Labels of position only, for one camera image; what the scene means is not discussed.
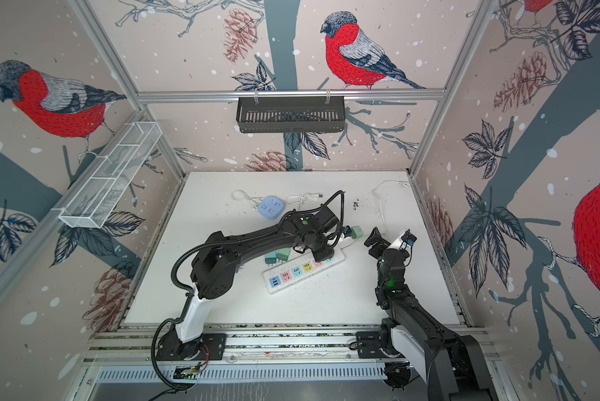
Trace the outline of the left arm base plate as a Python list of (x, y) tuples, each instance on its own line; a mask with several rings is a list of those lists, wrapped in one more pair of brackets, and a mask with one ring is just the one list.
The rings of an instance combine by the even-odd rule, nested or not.
[(204, 333), (198, 339), (183, 343), (174, 331), (161, 336), (156, 345), (157, 361), (222, 360), (228, 336)]

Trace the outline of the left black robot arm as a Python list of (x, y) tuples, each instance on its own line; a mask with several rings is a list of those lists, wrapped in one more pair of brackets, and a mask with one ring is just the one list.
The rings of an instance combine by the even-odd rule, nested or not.
[(163, 339), (178, 341), (175, 350), (192, 346), (202, 349), (201, 335), (211, 311), (211, 302), (226, 294), (234, 277), (246, 262), (283, 248), (300, 254), (310, 251), (315, 262), (332, 258), (343, 233), (345, 192), (338, 190), (319, 207), (291, 210), (275, 225), (247, 234), (226, 236), (214, 232), (201, 245), (181, 255), (171, 268), (171, 283), (183, 290), (186, 301), (179, 317), (161, 322), (151, 339), (151, 365), (167, 394), (187, 392), (191, 384), (168, 379), (157, 363), (157, 349)]

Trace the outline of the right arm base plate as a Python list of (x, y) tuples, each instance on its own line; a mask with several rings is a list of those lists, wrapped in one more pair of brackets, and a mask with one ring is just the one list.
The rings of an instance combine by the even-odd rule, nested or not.
[(381, 328), (375, 331), (359, 331), (349, 345), (360, 359), (395, 359), (400, 354), (390, 343), (390, 336)]

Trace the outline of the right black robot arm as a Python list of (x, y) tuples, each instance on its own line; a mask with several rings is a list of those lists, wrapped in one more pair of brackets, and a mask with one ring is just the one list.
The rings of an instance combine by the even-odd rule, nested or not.
[(479, 342), (445, 327), (405, 281), (415, 241), (406, 231), (389, 242), (375, 227), (364, 242), (377, 262), (377, 305), (388, 314), (380, 326), (381, 348), (410, 361), (427, 384), (429, 400), (497, 400)]

